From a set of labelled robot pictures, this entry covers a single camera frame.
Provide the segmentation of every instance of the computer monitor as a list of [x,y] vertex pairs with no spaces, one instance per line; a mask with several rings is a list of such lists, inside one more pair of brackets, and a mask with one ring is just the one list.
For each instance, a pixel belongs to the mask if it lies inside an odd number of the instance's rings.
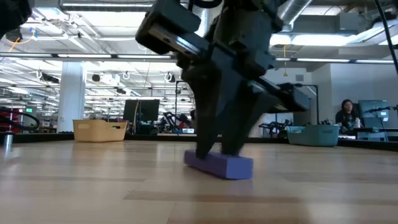
[[134,112],[138,102],[136,121],[157,121],[160,100],[126,100],[123,120],[134,121]]
[[359,100],[359,112],[362,118],[382,118],[388,121],[388,110],[374,111],[388,107],[387,100]]

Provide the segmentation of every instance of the purple block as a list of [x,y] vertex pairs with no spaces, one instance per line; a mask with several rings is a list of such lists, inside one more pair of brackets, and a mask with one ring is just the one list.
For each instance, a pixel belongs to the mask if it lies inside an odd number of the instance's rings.
[[250,158],[210,152],[203,161],[197,159],[195,150],[191,149],[185,151],[184,163],[224,179],[241,180],[253,177],[253,159]]

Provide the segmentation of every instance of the white column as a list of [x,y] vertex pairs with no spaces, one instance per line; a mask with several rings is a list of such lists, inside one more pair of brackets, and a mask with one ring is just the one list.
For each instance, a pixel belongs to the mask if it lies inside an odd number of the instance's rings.
[[73,120],[83,119],[86,71],[81,62],[63,62],[57,132],[73,131]]

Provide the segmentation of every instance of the person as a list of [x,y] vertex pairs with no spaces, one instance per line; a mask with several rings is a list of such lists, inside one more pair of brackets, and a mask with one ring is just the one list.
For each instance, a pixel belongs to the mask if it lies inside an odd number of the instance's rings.
[[341,110],[336,114],[336,124],[340,125],[342,134],[349,134],[358,127],[359,116],[353,109],[351,100],[344,100],[341,103]]

